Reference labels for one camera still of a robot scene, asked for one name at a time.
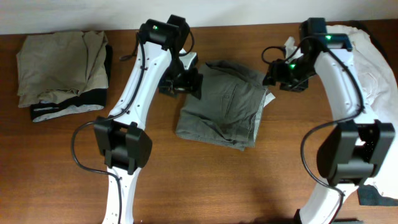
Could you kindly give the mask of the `grey-green shorts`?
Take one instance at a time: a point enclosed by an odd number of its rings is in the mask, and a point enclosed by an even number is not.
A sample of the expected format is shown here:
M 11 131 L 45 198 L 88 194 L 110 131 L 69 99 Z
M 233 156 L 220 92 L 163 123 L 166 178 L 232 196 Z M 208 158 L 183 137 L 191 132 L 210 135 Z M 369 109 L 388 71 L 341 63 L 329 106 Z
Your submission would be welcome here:
M 199 73 L 201 98 L 186 97 L 176 135 L 240 151 L 254 147 L 264 107 L 274 99 L 265 74 L 229 60 L 207 61 Z

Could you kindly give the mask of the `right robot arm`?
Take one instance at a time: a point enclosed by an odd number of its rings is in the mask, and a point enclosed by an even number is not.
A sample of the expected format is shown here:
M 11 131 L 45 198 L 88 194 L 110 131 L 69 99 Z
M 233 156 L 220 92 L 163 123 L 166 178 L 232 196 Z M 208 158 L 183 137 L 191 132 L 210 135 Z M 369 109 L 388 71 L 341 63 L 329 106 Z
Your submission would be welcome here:
M 396 136 L 367 104 L 354 66 L 353 48 L 345 34 L 321 32 L 289 37 L 280 50 L 283 59 L 269 64 L 264 84 L 301 92 L 318 75 L 326 91 L 333 119 L 309 130 L 300 143 L 300 157 L 317 183 L 308 202 L 298 209 L 294 223 L 333 223 L 345 200 L 380 172 Z M 316 131 L 331 126 L 317 152 L 316 176 L 305 161 L 305 144 Z

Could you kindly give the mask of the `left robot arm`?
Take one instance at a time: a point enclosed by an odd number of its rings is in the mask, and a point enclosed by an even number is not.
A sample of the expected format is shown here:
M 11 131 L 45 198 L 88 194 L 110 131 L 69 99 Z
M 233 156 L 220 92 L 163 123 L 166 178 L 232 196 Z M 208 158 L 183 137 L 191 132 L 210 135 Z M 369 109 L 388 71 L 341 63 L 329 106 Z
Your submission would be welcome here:
M 137 33 L 137 56 L 125 89 L 107 118 L 98 118 L 94 132 L 109 177 L 104 223 L 133 223 L 133 202 L 141 169 L 147 164 L 152 140 L 146 119 L 156 91 L 201 97 L 203 76 L 195 52 L 184 51 L 191 34 L 182 17 L 153 19 Z

